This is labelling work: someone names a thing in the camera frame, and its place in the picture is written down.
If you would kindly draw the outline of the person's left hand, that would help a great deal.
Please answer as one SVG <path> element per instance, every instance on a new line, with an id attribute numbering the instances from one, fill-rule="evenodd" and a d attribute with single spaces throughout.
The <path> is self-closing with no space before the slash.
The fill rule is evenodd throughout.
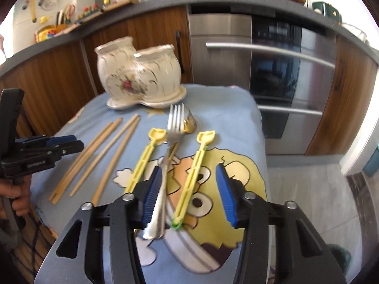
<path id="1" fill-rule="evenodd" d="M 1 179 L 0 195 L 13 199 L 12 209 L 21 217 L 30 211 L 30 186 L 32 175 L 24 176 L 20 185 L 12 185 L 9 181 Z"/>

